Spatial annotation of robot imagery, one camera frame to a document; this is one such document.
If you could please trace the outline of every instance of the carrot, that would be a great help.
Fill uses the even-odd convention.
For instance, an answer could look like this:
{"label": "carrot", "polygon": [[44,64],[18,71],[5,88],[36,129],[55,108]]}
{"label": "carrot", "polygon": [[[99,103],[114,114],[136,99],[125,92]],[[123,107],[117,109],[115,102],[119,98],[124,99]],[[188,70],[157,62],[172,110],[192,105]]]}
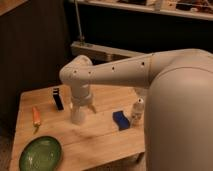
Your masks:
{"label": "carrot", "polygon": [[33,107],[33,125],[39,127],[41,125],[41,117],[36,107]]}

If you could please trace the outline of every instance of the blue object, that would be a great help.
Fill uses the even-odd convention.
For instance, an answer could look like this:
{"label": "blue object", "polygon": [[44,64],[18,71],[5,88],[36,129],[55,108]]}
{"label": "blue object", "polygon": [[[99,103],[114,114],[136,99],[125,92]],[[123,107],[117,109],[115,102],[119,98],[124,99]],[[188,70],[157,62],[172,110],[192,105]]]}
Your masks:
{"label": "blue object", "polygon": [[124,116],[123,111],[113,112],[113,120],[119,127],[119,131],[128,129],[130,127],[129,120]]}

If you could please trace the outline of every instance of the green plate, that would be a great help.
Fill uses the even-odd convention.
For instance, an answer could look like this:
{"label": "green plate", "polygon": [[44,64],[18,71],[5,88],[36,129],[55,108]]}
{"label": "green plate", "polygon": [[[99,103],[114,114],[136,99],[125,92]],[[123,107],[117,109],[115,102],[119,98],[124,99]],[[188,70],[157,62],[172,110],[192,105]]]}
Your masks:
{"label": "green plate", "polygon": [[61,158],[61,145],[53,137],[43,136],[31,141],[19,159],[20,171],[53,171]]}

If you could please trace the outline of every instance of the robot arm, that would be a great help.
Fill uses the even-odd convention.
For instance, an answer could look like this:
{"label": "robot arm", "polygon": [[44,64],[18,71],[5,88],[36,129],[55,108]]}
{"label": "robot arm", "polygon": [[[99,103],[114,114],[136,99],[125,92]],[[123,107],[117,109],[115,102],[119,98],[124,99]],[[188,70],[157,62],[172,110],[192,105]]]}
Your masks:
{"label": "robot arm", "polygon": [[196,49],[174,50],[95,66],[88,57],[80,55],[61,69],[60,78],[71,88],[72,103],[83,106],[92,101],[89,84],[149,87],[156,75],[174,59],[208,54]]}
{"label": "robot arm", "polygon": [[213,170],[211,53],[175,50],[97,66],[78,56],[62,68],[60,78],[71,87],[76,106],[92,102],[89,84],[149,87],[144,112],[147,170]]}

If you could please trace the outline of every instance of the small bottle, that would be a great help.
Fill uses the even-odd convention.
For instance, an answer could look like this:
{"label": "small bottle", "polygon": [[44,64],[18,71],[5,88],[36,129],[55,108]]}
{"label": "small bottle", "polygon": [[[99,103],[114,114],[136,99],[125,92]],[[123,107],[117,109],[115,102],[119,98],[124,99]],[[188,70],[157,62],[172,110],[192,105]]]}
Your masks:
{"label": "small bottle", "polygon": [[144,100],[139,98],[132,106],[130,123],[132,126],[138,125],[144,112]]}

